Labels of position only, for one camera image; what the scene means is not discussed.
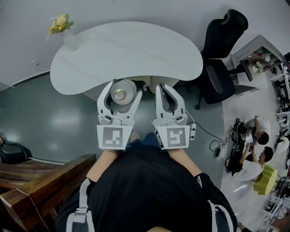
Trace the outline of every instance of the flower vase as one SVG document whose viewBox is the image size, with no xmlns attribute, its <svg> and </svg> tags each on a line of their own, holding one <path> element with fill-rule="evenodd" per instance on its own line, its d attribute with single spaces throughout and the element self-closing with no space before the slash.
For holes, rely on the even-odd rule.
<svg viewBox="0 0 290 232">
<path fill-rule="evenodd" d="M 63 38 L 64 46 L 69 51 L 73 52 L 79 48 L 79 43 L 76 40 L 74 34 L 71 32 L 71 30 L 64 30 L 63 32 L 60 33 L 60 35 Z"/>
<path fill-rule="evenodd" d="M 259 70 L 255 67 L 255 65 L 252 66 L 252 70 L 254 73 L 257 73 Z"/>
</svg>

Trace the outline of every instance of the yellow stool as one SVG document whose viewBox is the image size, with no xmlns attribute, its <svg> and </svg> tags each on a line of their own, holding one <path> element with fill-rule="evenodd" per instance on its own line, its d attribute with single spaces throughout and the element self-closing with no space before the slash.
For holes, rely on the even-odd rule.
<svg viewBox="0 0 290 232">
<path fill-rule="evenodd" d="M 265 165 L 262 173 L 261 180 L 254 184 L 254 191 L 258 192 L 258 195 L 268 195 L 274 187 L 278 171 L 270 165 Z"/>
</svg>

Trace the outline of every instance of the shoulder strap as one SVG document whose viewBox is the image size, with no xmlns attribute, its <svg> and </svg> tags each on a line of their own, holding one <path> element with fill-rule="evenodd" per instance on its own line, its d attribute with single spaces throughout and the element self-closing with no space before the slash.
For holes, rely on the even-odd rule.
<svg viewBox="0 0 290 232">
<path fill-rule="evenodd" d="M 200 179 L 200 176 L 197 177 L 197 183 L 201 188 L 203 188 L 202 181 Z M 232 219 L 228 211 L 221 205 L 215 205 L 213 204 L 210 200 L 208 200 L 208 203 L 210 205 L 211 211 L 212 211 L 212 232 L 218 232 L 218 225 L 217 225 L 217 220 L 216 220 L 216 211 L 218 211 L 218 208 L 225 214 L 226 219 L 227 219 L 227 224 L 229 227 L 229 232 L 234 232 L 234 226 L 232 223 Z"/>
<path fill-rule="evenodd" d="M 80 223 L 85 227 L 85 222 L 87 222 L 88 232 L 95 232 L 92 222 L 92 212 L 88 210 L 87 206 L 87 188 L 90 184 L 91 182 L 88 178 L 82 183 L 80 187 L 79 208 L 68 216 L 66 232 L 73 232 L 74 223 Z"/>
</svg>

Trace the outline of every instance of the white shirt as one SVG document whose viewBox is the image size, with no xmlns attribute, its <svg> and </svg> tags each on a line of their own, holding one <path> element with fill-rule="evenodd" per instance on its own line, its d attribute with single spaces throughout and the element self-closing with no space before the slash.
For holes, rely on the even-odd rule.
<svg viewBox="0 0 290 232">
<path fill-rule="evenodd" d="M 276 147 L 276 152 L 278 154 L 281 154 L 282 152 L 286 151 L 290 144 L 289 139 L 284 136 L 282 136 L 280 140 L 282 140 L 282 142 L 278 143 Z"/>
<path fill-rule="evenodd" d="M 251 179 L 256 179 L 258 175 L 264 170 L 264 166 L 261 167 L 258 161 L 250 162 L 244 160 L 243 168 L 237 175 L 237 180 L 248 181 Z"/>
<path fill-rule="evenodd" d="M 268 136 L 270 136 L 270 134 L 271 134 L 270 122 L 267 119 L 265 119 L 265 118 L 263 118 L 261 116 L 257 117 L 257 121 L 259 123 L 259 126 L 258 126 L 259 130 L 258 131 L 259 132 L 264 131 L 264 132 L 266 132 L 268 134 Z"/>
</svg>

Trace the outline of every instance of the white wall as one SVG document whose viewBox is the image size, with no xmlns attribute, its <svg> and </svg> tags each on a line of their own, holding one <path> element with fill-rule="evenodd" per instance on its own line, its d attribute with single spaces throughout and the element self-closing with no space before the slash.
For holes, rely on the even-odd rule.
<svg viewBox="0 0 290 232">
<path fill-rule="evenodd" d="M 74 33 L 109 22 L 140 21 L 172 29 L 202 50 L 208 23 L 229 8 L 249 21 L 232 53 L 258 34 L 282 54 L 290 52 L 290 6 L 285 0 L 0 0 L 0 81 L 12 85 L 50 69 L 63 43 L 57 35 L 45 38 L 51 17 L 60 14 L 75 20 Z"/>
</svg>

